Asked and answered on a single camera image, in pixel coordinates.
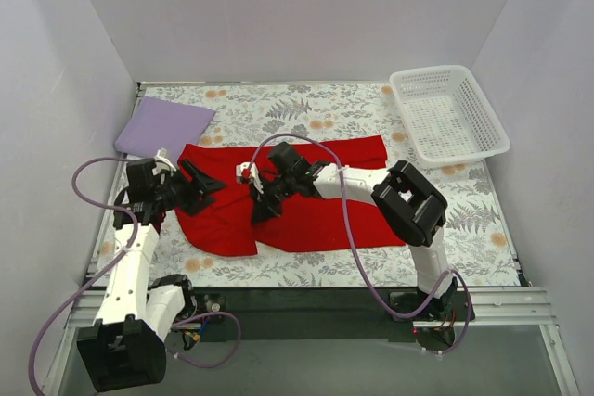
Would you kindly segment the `red t-shirt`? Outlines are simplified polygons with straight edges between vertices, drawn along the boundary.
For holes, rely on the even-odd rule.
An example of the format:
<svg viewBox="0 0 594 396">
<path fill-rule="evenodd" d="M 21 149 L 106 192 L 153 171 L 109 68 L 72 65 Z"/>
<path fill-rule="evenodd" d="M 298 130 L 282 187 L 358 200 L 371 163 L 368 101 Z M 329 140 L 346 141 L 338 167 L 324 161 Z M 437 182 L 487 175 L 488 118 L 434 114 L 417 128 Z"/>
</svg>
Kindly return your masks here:
<svg viewBox="0 0 594 396">
<path fill-rule="evenodd" d="M 376 169 L 386 165 L 386 149 L 378 135 L 322 144 L 352 167 Z M 176 211 L 187 241 L 196 249 L 226 257 L 256 255 L 256 242 L 291 253 L 349 249 L 338 198 L 297 195 L 282 204 L 279 218 L 252 224 L 249 188 L 237 183 L 235 167 L 249 161 L 254 151 L 255 147 L 186 145 L 179 161 L 188 159 L 201 171 L 226 183 L 225 189 L 214 194 L 215 203 L 198 215 L 190 217 Z M 348 211 L 358 248 L 405 246 L 374 205 L 350 201 Z"/>
</svg>

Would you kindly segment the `white plastic basket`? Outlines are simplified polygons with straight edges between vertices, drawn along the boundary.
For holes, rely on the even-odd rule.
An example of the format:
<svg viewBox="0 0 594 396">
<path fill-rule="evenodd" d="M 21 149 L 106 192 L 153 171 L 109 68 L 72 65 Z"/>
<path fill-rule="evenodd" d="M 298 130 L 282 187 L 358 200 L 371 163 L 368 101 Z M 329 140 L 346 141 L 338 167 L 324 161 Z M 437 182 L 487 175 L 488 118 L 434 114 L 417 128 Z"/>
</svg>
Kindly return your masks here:
<svg viewBox="0 0 594 396">
<path fill-rule="evenodd" d="M 510 150 L 497 114 L 468 68 L 402 70 L 392 73 L 389 83 L 421 167 L 474 163 Z"/>
</svg>

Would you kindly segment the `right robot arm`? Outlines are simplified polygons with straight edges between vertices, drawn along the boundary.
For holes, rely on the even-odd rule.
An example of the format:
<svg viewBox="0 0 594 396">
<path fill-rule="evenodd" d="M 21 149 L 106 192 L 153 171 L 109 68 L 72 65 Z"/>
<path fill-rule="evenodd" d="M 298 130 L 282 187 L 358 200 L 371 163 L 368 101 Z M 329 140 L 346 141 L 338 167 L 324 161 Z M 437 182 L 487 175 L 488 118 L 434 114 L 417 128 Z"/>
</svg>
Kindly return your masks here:
<svg viewBox="0 0 594 396">
<path fill-rule="evenodd" d="M 411 163 L 380 169 L 349 167 L 337 158 L 311 163 L 286 142 L 272 147 L 267 157 L 278 171 L 272 180 L 253 160 L 236 167 L 238 181 L 250 187 L 254 223 L 280 216 L 283 201 L 295 195 L 373 205 L 408 246 L 416 268 L 418 307 L 408 313 L 390 308 L 389 313 L 396 319 L 423 315 L 437 320 L 453 312 L 458 280 L 444 242 L 447 201 Z"/>
</svg>

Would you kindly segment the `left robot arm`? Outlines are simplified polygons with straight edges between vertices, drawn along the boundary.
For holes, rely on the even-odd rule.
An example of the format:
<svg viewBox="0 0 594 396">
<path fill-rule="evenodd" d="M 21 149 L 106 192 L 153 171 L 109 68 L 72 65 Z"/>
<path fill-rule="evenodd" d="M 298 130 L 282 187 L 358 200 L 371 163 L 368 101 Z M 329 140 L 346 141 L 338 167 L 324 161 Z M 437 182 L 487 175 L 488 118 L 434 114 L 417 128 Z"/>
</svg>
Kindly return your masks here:
<svg viewBox="0 0 594 396">
<path fill-rule="evenodd" d="M 162 155 L 128 162 L 125 174 L 127 186 L 114 202 L 110 280 L 92 325 L 77 337 L 98 392 L 163 381 L 166 337 L 175 322 L 196 314 L 198 301 L 186 275 L 149 279 L 161 225 L 168 211 L 197 215 L 226 186 L 189 160 L 174 166 Z"/>
</svg>

